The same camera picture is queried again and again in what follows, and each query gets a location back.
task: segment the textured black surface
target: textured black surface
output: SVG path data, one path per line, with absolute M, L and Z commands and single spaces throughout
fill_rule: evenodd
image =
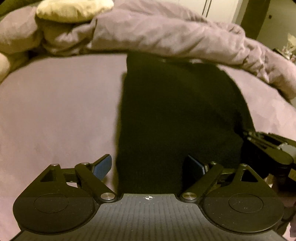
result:
M 182 191 L 187 155 L 237 168 L 243 129 L 254 129 L 233 80 L 215 65 L 127 57 L 116 157 L 121 193 Z
M 103 204 L 86 225 L 65 234 L 37 235 L 27 231 L 15 241 L 284 241 L 273 231 L 239 235 L 210 223 L 195 204 L 173 194 L 124 194 L 115 203 Z

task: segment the bed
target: bed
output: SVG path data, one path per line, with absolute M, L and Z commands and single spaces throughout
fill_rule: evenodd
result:
M 116 192 L 114 163 L 126 54 L 98 51 L 129 49 L 224 63 L 216 65 L 241 90 L 256 130 L 296 140 L 296 109 L 267 84 L 295 96 L 295 66 L 247 39 L 239 26 L 211 23 L 178 5 L 150 0 L 127 1 L 75 27 L 36 22 L 35 12 L 36 7 L 25 7 L 21 14 L 12 12 L 6 18 L 18 19 L 14 22 L 17 38 L 13 38 L 9 24 L 0 24 L 2 33 L 6 29 L 11 34 L 7 35 L 11 39 L 0 35 L 1 52 L 23 52 L 26 61 L 26 51 L 42 43 L 43 50 L 51 54 L 31 59 L 0 84 L 1 241 L 19 232 L 12 213 L 15 199 L 51 163 L 72 168 L 109 153 L 113 166 L 104 182 Z M 29 19 L 27 29 L 23 28 L 23 17 Z M 157 24 L 147 27 L 149 20 Z M 24 31 L 19 35 L 17 30 Z M 86 42 L 90 32 L 95 32 L 91 44 Z M 151 32 L 154 35 L 146 41 L 142 36 Z M 172 35 L 176 36 L 174 46 Z
M 276 89 L 244 70 L 218 67 L 240 88 L 256 130 L 296 139 L 296 109 Z M 72 168 L 116 156 L 125 73 L 122 53 L 44 56 L 0 85 L 1 241 L 19 232 L 14 200 L 49 164 Z M 114 166 L 105 183 L 116 191 Z

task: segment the target symbol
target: target symbol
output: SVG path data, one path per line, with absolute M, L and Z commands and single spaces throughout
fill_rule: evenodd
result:
M 144 198 L 147 199 L 147 200 L 151 200 L 152 198 L 155 198 L 155 197 L 147 196 L 147 197 L 144 197 Z

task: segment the white door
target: white door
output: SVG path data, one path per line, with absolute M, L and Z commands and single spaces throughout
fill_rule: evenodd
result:
M 202 15 L 205 9 L 206 2 L 209 0 L 175 0 L 175 1 L 178 1 L 180 5 L 185 6 L 190 10 Z
M 239 0 L 209 0 L 206 18 L 217 22 L 235 22 L 234 16 L 241 4 Z

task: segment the round black disc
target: round black disc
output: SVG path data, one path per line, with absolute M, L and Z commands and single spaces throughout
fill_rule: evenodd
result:
M 275 197 L 238 193 L 229 187 L 210 192 L 203 210 L 217 225 L 239 233 L 256 233 L 272 228 L 283 216 L 283 204 Z
M 68 185 L 36 196 L 20 196 L 13 206 L 15 219 L 22 228 L 44 234 L 75 229 L 94 211 L 93 198 L 86 191 Z

